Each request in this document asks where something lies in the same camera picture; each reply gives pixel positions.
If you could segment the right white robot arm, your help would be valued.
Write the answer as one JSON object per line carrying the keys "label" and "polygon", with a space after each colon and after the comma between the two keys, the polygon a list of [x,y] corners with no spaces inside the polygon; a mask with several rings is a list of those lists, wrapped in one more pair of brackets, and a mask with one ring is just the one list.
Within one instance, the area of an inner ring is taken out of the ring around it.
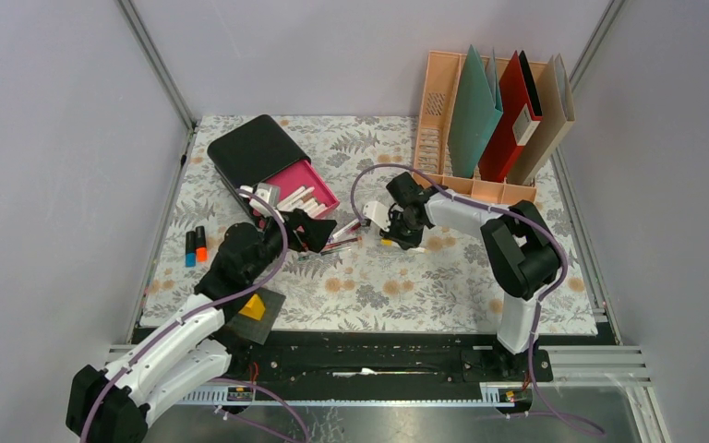
{"label": "right white robot arm", "polygon": [[388,225],[380,232],[408,250],[420,246],[424,230],[446,227],[483,241],[496,282],[506,294],[492,365],[498,376],[514,380],[529,367],[540,295],[567,264],[534,203],[507,208],[488,206],[447,189],[423,188],[409,173],[387,184],[394,200]]}

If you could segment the teal folder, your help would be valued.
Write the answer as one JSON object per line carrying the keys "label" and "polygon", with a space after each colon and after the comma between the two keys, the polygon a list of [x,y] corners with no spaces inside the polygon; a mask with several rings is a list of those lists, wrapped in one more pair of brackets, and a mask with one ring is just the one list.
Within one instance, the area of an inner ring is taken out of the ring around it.
{"label": "teal folder", "polygon": [[498,70],[471,45],[463,62],[450,123],[448,151],[452,173],[472,178],[503,115]]}

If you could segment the purple capped white marker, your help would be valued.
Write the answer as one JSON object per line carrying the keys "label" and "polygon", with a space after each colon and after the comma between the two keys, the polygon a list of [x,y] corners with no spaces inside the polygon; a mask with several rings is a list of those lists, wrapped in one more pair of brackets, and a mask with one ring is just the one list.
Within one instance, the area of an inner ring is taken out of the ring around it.
{"label": "purple capped white marker", "polygon": [[329,239],[329,242],[332,243],[334,241],[337,241],[338,239],[342,238],[345,234],[350,233],[352,231],[356,231],[359,229],[361,226],[361,222],[359,220],[352,220],[348,223],[346,223],[341,229],[338,231],[334,232]]}

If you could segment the yellow white marker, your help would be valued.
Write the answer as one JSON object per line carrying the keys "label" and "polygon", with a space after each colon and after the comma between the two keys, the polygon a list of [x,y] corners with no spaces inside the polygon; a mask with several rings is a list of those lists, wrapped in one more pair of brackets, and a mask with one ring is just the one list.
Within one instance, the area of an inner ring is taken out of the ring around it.
{"label": "yellow white marker", "polygon": [[380,240],[380,244],[381,244],[381,245],[385,245],[385,246],[390,246],[390,247],[399,248],[399,249],[401,249],[401,250],[403,250],[403,251],[411,251],[411,252],[416,252],[416,253],[426,253],[426,252],[427,252],[427,250],[426,250],[425,248],[421,247],[421,246],[416,246],[416,247],[413,246],[413,247],[410,247],[410,246],[407,246],[407,245],[401,245],[401,244],[399,244],[399,243],[397,243],[397,242],[395,242],[395,241],[388,240],[388,239],[381,239],[381,240]]}

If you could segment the red folder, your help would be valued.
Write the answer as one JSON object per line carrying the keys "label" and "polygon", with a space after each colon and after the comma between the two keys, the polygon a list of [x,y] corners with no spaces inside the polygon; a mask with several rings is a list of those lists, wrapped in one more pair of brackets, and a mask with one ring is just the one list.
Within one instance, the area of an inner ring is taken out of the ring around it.
{"label": "red folder", "polygon": [[478,164],[481,178],[506,179],[543,119],[531,65],[524,51],[515,52],[500,80],[503,115]]}

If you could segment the black gel pen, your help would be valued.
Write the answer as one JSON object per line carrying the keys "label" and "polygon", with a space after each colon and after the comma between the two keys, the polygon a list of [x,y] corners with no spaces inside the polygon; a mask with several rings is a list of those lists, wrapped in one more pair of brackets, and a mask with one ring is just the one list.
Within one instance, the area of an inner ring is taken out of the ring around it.
{"label": "black gel pen", "polygon": [[343,247],[337,247],[337,248],[333,248],[333,249],[326,249],[326,250],[322,250],[318,253],[308,253],[308,254],[300,255],[300,256],[298,256],[297,259],[298,259],[298,261],[306,261],[306,260],[315,259],[315,258],[319,258],[319,257],[326,257],[328,255],[341,253],[341,252],[346,251],[350,248],[351,248],[350,246],[343,246]]}

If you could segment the black pink drawer box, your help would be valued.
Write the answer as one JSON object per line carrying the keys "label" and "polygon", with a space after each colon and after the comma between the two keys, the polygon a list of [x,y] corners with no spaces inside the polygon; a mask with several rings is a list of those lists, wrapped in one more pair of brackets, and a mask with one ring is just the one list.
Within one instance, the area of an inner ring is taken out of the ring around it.
{"label": "black pink drawer box", "polygon": [[324,206],[319,217],[340,205],[311,159],[272,117],[259,115],[214,139],[207,149],[215,171],[234,194],[240,186],[266,183],[287,198],[298,187],[311,187],[312,197]]}

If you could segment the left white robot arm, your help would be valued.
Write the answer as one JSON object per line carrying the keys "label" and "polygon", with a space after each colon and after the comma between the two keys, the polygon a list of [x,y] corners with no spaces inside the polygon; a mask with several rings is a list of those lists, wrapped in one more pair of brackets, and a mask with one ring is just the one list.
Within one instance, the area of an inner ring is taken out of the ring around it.
{"label": "left white robot arm", "polygon": [[258,364],[251,351],[258,341],[238,332],[233,320],[248,302],[260,300],[266,311],[256,321],[270,331],[282,301],[262,286],[288,251],[320,252],[336,225],[293,210],[230,226],[208,272],[168,320],[106,367],[86,365],[75,374],[67,428],[82,442],[140,442],[198,386],[222,376],[254,382]]}

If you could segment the green capped white marker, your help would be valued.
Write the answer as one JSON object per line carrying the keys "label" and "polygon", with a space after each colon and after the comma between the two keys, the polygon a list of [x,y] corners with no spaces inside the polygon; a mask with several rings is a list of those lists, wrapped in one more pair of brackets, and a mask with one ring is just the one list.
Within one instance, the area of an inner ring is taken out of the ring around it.
{"label": "green capped white marker", "polygon": [[327,206],[323,203],[318,202],[315,198],[309,198],[308,200],[301,200],[296,206],[297,210],[302,210],[305,214],[311,218],[317,217],[321,212],[323,212]]}

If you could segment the beige folder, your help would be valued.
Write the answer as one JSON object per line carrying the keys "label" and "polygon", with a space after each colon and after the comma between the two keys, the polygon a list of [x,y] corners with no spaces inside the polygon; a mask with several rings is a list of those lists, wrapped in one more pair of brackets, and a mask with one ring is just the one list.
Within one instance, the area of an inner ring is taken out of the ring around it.
{"label": "beige folder", "polygon": [[561,54],[553,55],[535,82],[543,119],[507,175],[511,184],[528,186],[576,121],[570,79]]}

